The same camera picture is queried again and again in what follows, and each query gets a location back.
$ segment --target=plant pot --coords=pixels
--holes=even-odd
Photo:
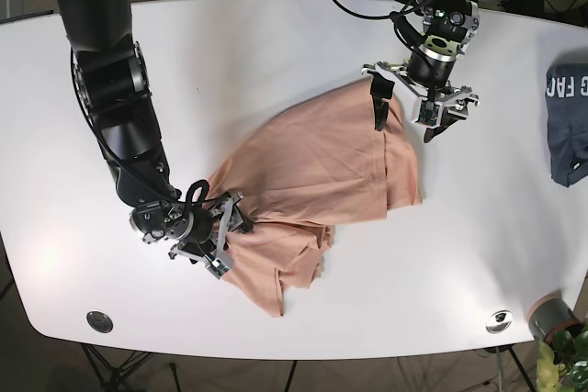
[[[529,330],[536,340],[551,344],[553,333],[568,330],[572,336],[582,331],[583,325],[561,297],[548,295],[539,299],[527,314]]]

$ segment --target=dark gray shirt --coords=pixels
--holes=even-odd
[[[547,73],[551,177],[569,187],[588,174],[588,64],[560,64]]]

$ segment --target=folded clothing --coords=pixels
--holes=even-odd
[[[266,123],[209,179],[212,196],[241,191],[254,222],[252,232],[227,235],[235,264],[222,280],[270,315],[283,315],[285,289],[320,275],[335,224],[420,203],[398,103],[381,132],[373,115],[369,81],[321,95]]]
[[[569,187],[588,174],[588,64],[560,64],[547,73],[551,177]]]

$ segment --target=table surface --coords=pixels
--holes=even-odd
[[[394,7],[345,1],[363,13]],[[133,19],[171,182],[184,190],[280,111],[355,81],[364,63],[408,55],[389,21],[349,17],[330,0],[154,2],[133,5]],[[406,127],[424,203],[337,227],[323,277],[290,289],[285,317],[272,319],[199,265],[170,261],[168,244],[132,232],[76,104],[61,19],[0,26],[0,231],[30,323],[77,342],[259,359],[530,340],[526,309],[559,288],[574,305],[588,267],[588,179],[570,189],[551,181],[544,100],[547,68],[587,37],[483,11],[451,77],[481,105],[427,145]],[[501,309],[514,322],[491,335],[486,321]],[[91,310],[114,330],[92,330]]]

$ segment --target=fabric fold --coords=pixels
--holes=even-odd
[[[321,275],[336,224],[386,218],[420,202],[416,158],[390,101],[373,129],[369,81],[309,100],[267,122],[211,176],[210,194],[243,193],[254,231],[227,236],[234,267],[222,280],[272,316],[282,293]]]

